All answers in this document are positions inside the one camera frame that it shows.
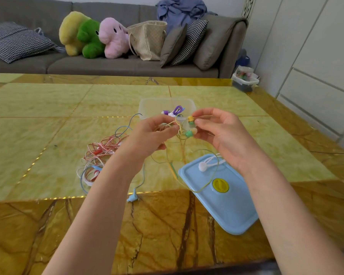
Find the black and white checkered pillow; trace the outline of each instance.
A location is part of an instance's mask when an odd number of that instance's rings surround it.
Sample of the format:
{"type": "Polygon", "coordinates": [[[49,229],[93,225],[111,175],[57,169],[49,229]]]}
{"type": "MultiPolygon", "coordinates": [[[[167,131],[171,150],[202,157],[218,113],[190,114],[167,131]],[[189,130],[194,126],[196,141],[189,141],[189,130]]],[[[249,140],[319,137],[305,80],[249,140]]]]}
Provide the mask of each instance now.
{"type": "Polygon", "coordinates": [[[57,45],[50,39],[14,22],[0,24],[0,59],[12,63],[42,53],[57,45]]]}
{"type": "Polygon", "coordinates": [[[200,41],[204,37],[207,24],[207,20],[196,19],[189,25],[186,32],[185,42],[178,54],[171,61],[171,66],[182,64],[195,53],[200,41]]]}

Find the pink plush toy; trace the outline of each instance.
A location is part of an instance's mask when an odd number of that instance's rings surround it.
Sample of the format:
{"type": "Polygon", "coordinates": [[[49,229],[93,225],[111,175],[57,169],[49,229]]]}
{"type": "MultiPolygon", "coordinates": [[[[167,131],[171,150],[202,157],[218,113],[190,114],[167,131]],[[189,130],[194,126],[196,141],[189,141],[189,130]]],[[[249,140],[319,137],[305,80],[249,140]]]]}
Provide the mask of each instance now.
{"type": "Polygon", "coordinates": [[[130,49],[126,28],[112,17],[101,22],[98,36],[105,44],[105,57],[108,59],[116,59],[130,49]]]}

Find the table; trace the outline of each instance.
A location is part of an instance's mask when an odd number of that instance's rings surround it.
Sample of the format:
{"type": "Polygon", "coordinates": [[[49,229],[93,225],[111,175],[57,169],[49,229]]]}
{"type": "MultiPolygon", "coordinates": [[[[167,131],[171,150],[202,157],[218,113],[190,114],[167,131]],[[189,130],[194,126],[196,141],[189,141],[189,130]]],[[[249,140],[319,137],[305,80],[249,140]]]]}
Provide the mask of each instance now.
{"type": "MultiPolygon", "coordinates": [[[[237,114],[344,248],[344,150],[261,88],[244,94],[230,79],[0,74],[0,274],[41,274],[84,200],[75,170],[87,144],[127,125],[145,97],[188,97],[237,114]]],[[[175,139],[166,145],[177,169],[198,149],[215,151],[192,138],[184,150],[175,139]]],[[[153,157],[165,161],[162,151],[153,157]]],[[[113,274],[273,258],[260,221],[229,235],[166,164],[147,158],[138,191],[140,200],[126,204],[113,274]]]]}

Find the pillow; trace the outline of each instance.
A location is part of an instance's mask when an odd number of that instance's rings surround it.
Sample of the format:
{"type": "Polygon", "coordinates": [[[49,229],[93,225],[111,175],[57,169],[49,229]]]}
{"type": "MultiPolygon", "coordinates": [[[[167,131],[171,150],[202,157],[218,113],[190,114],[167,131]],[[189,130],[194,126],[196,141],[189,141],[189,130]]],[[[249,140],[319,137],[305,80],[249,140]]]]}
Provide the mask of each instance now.
{"type": "Polygon", "coordinates": [[[187,24],[176,27],[166,37],[161,51],[161,67],[168,64],[181,49],[187,32],[187,24]]]}
{"type": "Polygon", "coordinates": [[[199,69],[207,70],[219,58],[237,19],[209,14],[204,15],[203,19],[208,20],[209,23],[206,27],[205,37],[202,39],[193,61],[199,69]]]}
{"type": "Polygon", "coordinates": [[[57,45],[50,39],[14,22],[0,23],[0,59],[12,63],[57,45]]]}
{"type": "Polygon", "coordinates": [[[197,19],[189,25],[185,42],[176,57],[172,60],[172,66],[182,64],[194,54],[205,34],[207,24],[208,20],[197,19]]]}

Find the person's left hand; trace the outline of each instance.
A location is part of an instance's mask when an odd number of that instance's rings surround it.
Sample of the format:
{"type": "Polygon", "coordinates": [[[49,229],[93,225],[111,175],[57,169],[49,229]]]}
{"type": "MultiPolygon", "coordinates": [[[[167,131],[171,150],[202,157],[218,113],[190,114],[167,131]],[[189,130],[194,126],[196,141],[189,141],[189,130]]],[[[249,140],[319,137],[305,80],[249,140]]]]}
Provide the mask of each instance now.
{"type": "Polygon", "coordinates": [[[165,150],[164,142],[178,133],[179,126],[175,123],[172,127],[161,126],[162,131],[155,131],[162,123],[169,124],[174,120],[171,116],[161,114],[140,121],[115,155],[125,155],[141,168],[145,158],[156,150],[165,150]]]}

